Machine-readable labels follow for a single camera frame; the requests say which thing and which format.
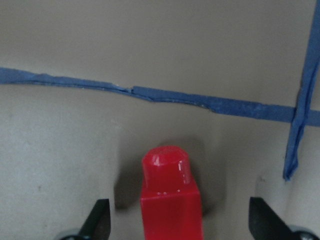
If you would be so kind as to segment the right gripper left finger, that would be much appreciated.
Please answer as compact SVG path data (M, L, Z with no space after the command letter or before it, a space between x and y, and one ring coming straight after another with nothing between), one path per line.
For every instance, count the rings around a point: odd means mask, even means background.
M111 235L111 212L109 199L98 199L84 224L76 234L60 240L108 240Z

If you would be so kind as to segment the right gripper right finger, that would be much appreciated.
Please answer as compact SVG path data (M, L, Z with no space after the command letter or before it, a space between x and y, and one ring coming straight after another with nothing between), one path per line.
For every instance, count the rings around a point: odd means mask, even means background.
M255 240L318 240L310 230L292 230L261 197L249 199L249 231Z

